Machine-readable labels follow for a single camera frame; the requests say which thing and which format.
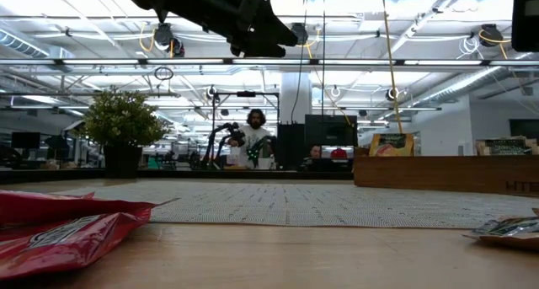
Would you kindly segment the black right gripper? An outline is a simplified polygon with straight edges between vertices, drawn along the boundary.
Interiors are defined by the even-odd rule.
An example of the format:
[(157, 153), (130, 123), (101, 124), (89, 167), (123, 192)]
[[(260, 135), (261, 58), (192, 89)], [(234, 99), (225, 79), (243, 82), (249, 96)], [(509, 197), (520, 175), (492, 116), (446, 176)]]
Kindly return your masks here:
[(539, 52), (539, 0), (514, 0), (511, 45), (518, 52)]

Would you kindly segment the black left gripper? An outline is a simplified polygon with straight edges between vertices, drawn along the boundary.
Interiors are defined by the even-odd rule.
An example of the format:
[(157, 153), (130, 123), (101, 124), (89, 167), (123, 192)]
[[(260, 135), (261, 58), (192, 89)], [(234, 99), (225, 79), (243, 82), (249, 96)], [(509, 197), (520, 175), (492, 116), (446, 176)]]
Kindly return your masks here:
[(296, 45), (297, 36), (275, 15), (270, 0), (131, 0), (152, 10), (160, 23), (169, 13), (214, 32), (230, 42), (234, 56), (284, 57), (283, 45)]

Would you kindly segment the yellow tea packet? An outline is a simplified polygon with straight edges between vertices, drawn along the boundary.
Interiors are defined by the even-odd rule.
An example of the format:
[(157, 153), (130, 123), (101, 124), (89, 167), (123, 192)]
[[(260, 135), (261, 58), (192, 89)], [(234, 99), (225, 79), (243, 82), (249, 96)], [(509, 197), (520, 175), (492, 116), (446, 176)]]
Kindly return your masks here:
[(414, 136), (404, 133), (374, 134), (370, 157), (413, 157)]

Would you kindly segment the wooden tea organizer box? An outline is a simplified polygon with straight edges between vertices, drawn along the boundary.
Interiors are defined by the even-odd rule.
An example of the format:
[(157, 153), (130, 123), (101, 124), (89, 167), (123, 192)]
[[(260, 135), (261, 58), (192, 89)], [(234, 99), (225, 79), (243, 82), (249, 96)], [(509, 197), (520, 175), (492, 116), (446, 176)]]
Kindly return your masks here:
[(539, 156), (370, 157), (354, 150), (359, 187), (539, 197)]

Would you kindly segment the red tea packet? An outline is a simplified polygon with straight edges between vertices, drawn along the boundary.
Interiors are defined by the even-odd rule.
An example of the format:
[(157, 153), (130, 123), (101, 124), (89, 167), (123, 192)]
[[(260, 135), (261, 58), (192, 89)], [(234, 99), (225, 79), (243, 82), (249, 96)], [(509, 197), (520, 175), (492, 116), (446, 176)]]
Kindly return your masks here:
[(116, 212), (152, 209), (176, 201), (155, 204), (122, 200), (102, 200), (94, 193), (86, 195), (53, 195), (0, 190), (0, 228), (59, 222)]
[(91, 265), (130, 231), (146, 224), (151, 211), (148, 208), (2, 229), (0, 281)]

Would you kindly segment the white square column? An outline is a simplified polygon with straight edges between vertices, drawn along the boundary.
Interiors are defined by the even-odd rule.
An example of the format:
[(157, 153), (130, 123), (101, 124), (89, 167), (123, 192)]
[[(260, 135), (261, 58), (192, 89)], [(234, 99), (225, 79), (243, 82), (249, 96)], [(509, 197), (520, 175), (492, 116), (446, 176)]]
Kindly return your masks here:
[(280, 84), (280, 122), (305, 123), (312, 113), (312, 82), (307, 72), (283, 72)]

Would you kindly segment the person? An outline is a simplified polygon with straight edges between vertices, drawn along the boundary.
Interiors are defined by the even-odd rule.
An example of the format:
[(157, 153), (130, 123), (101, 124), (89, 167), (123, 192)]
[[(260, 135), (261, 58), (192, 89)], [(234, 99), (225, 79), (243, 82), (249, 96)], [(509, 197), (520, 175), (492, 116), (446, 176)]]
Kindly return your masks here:
[(312, 146), (309, 155), (302, 160), (299, 170), (302, 172), (320, 172), (323, 169), (321, 154), (322, 148), (319, 145)]
[(266, 118), (262, 110), (253, 109), (249, 112), (247, 124), (239, 128), (244, 134), (242, 146), (230, 138), (227, 142), (232, 148), (231, 154), (237, 156), (237, 165), (246, 169), (271, 170), (275, 166), (273, 159), (273, 137), (264, 129)]

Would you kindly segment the black tall box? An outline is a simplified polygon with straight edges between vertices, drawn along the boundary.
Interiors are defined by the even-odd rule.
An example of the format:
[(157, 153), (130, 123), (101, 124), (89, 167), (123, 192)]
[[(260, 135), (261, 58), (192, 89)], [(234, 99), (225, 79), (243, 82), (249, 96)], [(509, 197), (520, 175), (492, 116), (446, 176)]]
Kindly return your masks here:
[(277, 129), (276, 162), (283, 170), (297, 170), (305, 156), (305, 126), (281, 124)]

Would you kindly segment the black computer monitor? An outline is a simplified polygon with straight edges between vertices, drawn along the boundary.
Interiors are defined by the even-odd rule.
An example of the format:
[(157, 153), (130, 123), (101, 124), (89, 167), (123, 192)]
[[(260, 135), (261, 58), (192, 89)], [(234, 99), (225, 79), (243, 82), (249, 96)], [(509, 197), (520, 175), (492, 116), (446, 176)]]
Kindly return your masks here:
[(308, 146), (358, 146), (356, 116), (305, 115), (304, 129)]

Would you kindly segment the green plant in black pot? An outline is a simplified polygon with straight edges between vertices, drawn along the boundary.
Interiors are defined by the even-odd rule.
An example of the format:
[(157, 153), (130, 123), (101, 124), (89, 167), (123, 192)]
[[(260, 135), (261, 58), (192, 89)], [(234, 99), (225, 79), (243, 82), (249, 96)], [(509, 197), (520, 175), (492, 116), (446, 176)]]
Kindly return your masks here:
[(142, 149), (168, 132), (147, 99), (139, 92), (105, 91), (93, 98), (83, 117), (82, 134), (103, 148), (110, 179), (136, 178)]

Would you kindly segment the grey woven placemat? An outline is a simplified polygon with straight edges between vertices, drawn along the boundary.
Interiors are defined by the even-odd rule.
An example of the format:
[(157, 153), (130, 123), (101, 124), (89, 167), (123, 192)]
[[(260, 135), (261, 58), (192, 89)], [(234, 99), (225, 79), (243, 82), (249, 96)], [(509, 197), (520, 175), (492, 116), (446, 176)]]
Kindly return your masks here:
[(159, 180), (69, 192), (152, 202), (152, 222), (170, 223), (469, 229), (500, 217), (528, 217), (539, 208), (539, 198), (331, 184)]

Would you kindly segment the small black monitor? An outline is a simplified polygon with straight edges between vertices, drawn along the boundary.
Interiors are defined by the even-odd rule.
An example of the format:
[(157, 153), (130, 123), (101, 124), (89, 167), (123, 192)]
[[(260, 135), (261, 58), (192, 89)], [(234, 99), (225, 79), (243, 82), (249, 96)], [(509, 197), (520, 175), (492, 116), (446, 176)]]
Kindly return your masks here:
[(40, 147), (40, 133), (13, 132), (11, 135), (11, 147), (17, 149), (37, 149)]

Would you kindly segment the background black rig frame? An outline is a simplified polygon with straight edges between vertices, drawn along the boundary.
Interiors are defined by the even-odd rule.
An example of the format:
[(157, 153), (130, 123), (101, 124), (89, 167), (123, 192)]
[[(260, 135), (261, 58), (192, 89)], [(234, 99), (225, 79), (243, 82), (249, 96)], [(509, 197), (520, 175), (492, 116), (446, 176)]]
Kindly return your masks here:
[[(232, 123), (227, 122), (227, 123), (223, 123), (223, 124), (217, 126), (216, 125), (217, 106), (219, 104), (223, 104), (226, 101), (225, 99), (217, 100), (217, 97), (221, 96), (221, 95), (224, 95), (226, 98), (230, 97), (231, 95), (235, 95), (236, 97), (239, 97), (239, 98), (254, 98), (254, 97), (257, 97), (257, 96), (262, 96), (262, 97), (267, 97), (268, 96), (267, 93), (254, 92), (254, 91), (238, 91), (236, 93), (231, 93), (231, 92), (218, 93), (218, 92), (215, 92), (213, 94), (212, 100), (211, 100), (212, 131), (211, 131), (210, 136), (208, 137), (208, 146), (207, 146), (207, 149), (206, 149), (206, 152), (205, 152), (204, 159), (208, 160), (210, 157), (213, 157), (213, 158), (217, 159), (219, 161), (219, 163), (221, 162), (221, 151), (222, 151), (222, 149), (223, 149), (223, 147), (225, 145), (228, 145), (227, 141), (230, 138), (232, 138), (233, 140), (238, 141), (240, 146), (242, 146), (244, 144), (244, 141), (243, 141), (244, 134), (242, 132), (240, 132), (239, 128), (241, 126), (245, 126), (247, 124), (248, 114), (249, 114), (249, 112), (251, 110), (259, 109), (259, 108), (249, 108), (249, 112), (247, 114), (244, 125), (239, 125), (237, 122), (232, 122)], [(238, 166), (237, 163), (236, 163), (236, 166), (239, 167), (239, 168), (246, 169), (245, 167)]]

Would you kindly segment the dark wall screen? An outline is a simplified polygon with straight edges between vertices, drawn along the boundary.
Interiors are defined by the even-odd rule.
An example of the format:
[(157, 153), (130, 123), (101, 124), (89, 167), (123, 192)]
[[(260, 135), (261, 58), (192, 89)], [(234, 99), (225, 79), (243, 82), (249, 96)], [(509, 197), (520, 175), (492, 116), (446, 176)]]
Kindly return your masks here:
[(510, 120), (510, 134), (539, 140), (539, 120)]

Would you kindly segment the black aluminium table frame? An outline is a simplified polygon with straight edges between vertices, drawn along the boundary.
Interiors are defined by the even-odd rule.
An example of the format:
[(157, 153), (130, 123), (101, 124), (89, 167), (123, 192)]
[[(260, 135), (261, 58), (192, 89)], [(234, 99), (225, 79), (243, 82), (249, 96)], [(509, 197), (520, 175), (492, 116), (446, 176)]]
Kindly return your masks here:
[[(0, 185), (79, 179), (104, 179), (104, 169), (62, 170), (2, 170)], [(292, 179), (292, 180), (352, 180), (350, 172), (287, 172), (255, 170), (195, 170), (173, 171), (142, 169), (137, 172), (141, 179)]]

